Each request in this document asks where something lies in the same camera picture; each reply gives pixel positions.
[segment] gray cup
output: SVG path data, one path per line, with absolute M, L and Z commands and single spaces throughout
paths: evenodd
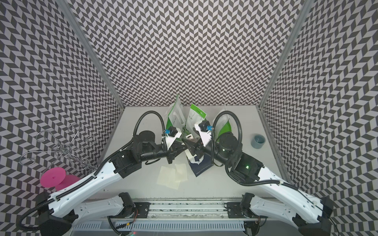
M 262 145 L 264 145 L 264 143 L 265 143 L 265 137 L 262 136 L 261 134 L 257 134 L 253 137 L 251 145 L 256 149 L 260 149 Z

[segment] black and white chevron pattern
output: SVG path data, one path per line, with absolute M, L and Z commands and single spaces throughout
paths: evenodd
M 89 135 L 97 143 L 77 155 L 96 164 L 121 112 L 53 0 L 1 0 L 0 105 L 0 235 L 37 235 L 16 233 L 16 217 L 45 190 L 39 179 L 53 157 L 39 155 L 23 167 L 20 156 L 51 147 L 36 142 L 39 131 L 64 141 L 68 126 L 79 123 L 73 144 L 81 147 Z M 57 165 L 68 173 L 84 176 L 61 161 Z
M 303 0 L 68 0 L 124 104 L 258 104 Z
M 378 235 L 377 8 L 315 2 L 263 108 L 294 183 L 335 201 L 340 235 Z

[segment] pink object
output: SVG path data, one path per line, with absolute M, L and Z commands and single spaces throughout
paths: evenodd
M 68 174 L 68 175 L 66 175 L 66 178 L 64 178 L 64 180 L 60 184 L 55 186 L 55 189 L 57 191 L 62 190 L 64 188 L 70 186 L 71 184 L 76 183 L 79 180 L 80 180 L 80 178 L 77 177 L 76 175 Z
M 66 171 L 61 167 L 55 167 L 46 171 L 40 180 L 40 183 L 45 188 L 55 187 L 66 178 Z

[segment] white paper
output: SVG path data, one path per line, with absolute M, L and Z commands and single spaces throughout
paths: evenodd
M 167 185 L 167 182 L 169 181 L 169 178 L 171 175 L 170 169 L 171 168 L 161 166 L 158 180 L 156 181 L 157 184 L 164 185 L 164 186 Z
M 176 182 L 176 169 L 161 166 L 156 183 L 177 190 L 180 182 Z
M 188 174 L 186 172 L 186 163 L 175 164 L 175 166 L 176 166 L 175 181 L 176 182 L 187 181 L 188 180 Z
M 180 181 L 176 182 L 176 170 L 173 168 L 169 168 L 170 174 L 167 182 L 167 187 L 172 189 L 178 189 L 180 185 Z

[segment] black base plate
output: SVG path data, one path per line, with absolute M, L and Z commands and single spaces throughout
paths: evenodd
M 242 209 L 240 208 L 240 202 L 227 202 L 226 205 L 228 218 L 246 218 L 242 213 Z
M 256 236 L 260 231 L 258 221 L 244 221 L 244 234 L 248 236 Z
M 137 218 L 147 218 L 148 212 L 150 211 L 149 202 L 134 202 L 135 207 L 138 210 Z

